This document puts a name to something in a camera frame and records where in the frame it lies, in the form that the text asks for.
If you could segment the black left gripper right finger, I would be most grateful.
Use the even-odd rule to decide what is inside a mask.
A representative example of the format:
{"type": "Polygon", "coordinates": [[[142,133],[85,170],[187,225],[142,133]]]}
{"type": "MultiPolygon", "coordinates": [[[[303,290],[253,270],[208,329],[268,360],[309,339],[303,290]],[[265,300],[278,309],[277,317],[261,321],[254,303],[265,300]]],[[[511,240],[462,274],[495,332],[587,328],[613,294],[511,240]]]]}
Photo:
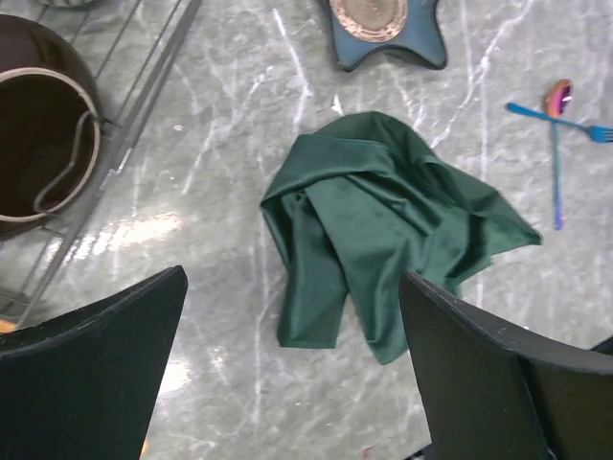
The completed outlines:
{"type": "Polygon", "coordinates": [[[431,438],[414,458],[611,458],[610,339],[558,342],[416,273],[399,301],[431,438]]]}

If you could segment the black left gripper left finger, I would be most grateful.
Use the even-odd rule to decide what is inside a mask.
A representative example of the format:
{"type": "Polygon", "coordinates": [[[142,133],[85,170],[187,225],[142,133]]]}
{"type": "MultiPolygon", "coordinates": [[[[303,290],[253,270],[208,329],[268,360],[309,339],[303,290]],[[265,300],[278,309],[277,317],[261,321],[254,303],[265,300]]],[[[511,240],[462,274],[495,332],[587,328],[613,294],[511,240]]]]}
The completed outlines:
{"type": "Polygon", "coordinates": [[[187,290],[169,267],[2,335],[2,458],[140,458],[187,290]]]}

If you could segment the dark green cloth napkin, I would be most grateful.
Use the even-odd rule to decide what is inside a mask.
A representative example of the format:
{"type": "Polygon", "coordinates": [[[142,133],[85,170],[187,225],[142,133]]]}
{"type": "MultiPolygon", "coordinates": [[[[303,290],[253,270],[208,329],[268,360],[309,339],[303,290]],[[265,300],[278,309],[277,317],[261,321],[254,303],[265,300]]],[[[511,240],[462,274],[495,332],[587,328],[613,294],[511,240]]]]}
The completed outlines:
{"type": "Polygon", "coordinates": [[[542,242],[495,188],[377,111],[298,136],[261,212],[287,271],[279,343],[333,348],[352,300],[381,364],[408,349],[398,300],[405,273],[458,294],[495,255],[542,242]]]}

